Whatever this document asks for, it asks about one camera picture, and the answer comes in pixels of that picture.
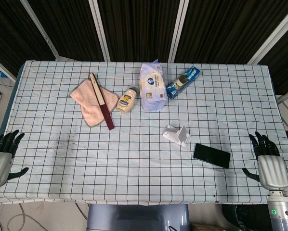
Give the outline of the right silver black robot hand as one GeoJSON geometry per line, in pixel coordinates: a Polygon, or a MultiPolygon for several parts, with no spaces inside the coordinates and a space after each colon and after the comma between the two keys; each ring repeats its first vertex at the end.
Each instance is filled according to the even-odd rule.
{"type": "Polygon", "coordinates": [[[249,134],[253,145],[253,151],[258,164],[258,174],[250,173],[246,168],[242,171],[253,180],[259,182],[263,188],[269,191],[281,191],[288,187],[288,174],[286,163],[280,156],[275,143],[267,136],[255,132],[255,136],[249,134]]]}

